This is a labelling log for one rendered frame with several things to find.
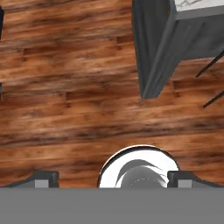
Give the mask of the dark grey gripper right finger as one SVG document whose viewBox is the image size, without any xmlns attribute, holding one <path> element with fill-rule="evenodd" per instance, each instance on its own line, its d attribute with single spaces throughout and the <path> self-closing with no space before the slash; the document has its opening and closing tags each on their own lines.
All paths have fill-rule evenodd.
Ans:
<svg viewBox="0 0 224 224">
<path fill-rule="evenodd" d="M 167 184 L 169 188 L 222 188 L 222 185 L 198 178 L 191 171 L 169 171 L 167 177 L 169 179 Z"/>
</svg>

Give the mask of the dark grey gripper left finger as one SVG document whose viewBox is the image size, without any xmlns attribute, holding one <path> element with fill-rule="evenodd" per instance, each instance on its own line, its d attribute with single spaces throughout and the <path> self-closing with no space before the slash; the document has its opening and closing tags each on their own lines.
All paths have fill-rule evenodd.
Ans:
<svg viewBox="0 0 224 224">
<path fill-rule="evenodd" d="M 10 183 L 6 185 L 6 187 L 58 188 L 60 186 L 59 177 L 60 175 L 57 171 L 35 170 L 30 177 L 18 182 Z"/>
</svg>

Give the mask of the grey counter with marble top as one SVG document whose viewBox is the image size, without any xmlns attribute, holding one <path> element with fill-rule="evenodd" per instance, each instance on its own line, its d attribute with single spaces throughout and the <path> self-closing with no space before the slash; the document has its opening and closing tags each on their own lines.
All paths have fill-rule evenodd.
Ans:
<svg viewBox="0 0 224 224">
<path fill-rule="evenodd" d="M 156 98 L 182 60 L 224 51 L 224 0 L 132 0 L 140 95 Z"/>
</svg>

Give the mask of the round white and black object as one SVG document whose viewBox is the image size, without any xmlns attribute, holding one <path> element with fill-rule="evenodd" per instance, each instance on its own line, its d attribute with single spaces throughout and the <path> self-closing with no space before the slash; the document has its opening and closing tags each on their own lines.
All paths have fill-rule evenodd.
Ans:
<svg viewBox="0 0 224 224">
<path fill-rule="evenodd" d="M 101 168 L 99 188 L 166 188 L 168 172 L 178 171 L 173 156 L 158 147 L 138 144 L 112 155 Z"/>
</svg>

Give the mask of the black thin stool leg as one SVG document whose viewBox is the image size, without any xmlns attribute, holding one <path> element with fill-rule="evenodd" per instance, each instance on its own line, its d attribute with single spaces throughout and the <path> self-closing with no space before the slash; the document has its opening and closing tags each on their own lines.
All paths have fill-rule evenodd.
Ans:
<svg viewBox="0 0 224 224">
<path fill-rule="evenodd" d="M 212 98 L 210 101 L 208 101 L 204 106 L 203 109 L 211 105 L 212 103 L 216 102 L 218 99 L 224 96 L 224 91 L 221 91 L 218 93 L 214 98 Z"/>
<path fill-rule="evenodd" d="M 211 66 L 213 66 L 218 60 L 220 60 L 222 57 L 224 56 L 224 50 L 218 55 L 216 56 L 209 64 L 207 64 L 202 70 L 200 70 L 197 74 L 196 74 L 196 78 L 200 77 L 208 68 L 210 68 Z"/>
</svg>

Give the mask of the dark cabinet edge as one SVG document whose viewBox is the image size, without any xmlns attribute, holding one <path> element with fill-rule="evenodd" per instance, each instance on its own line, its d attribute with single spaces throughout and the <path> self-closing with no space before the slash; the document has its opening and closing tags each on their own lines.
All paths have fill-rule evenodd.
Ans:
<svg viewBox="0 0 224 224">
<path fill-rule="evenodd" d="M 3 22 L 4 22 L 4 10 L 0 6 L 0 40 L 2 37 Z"/>
</svg>

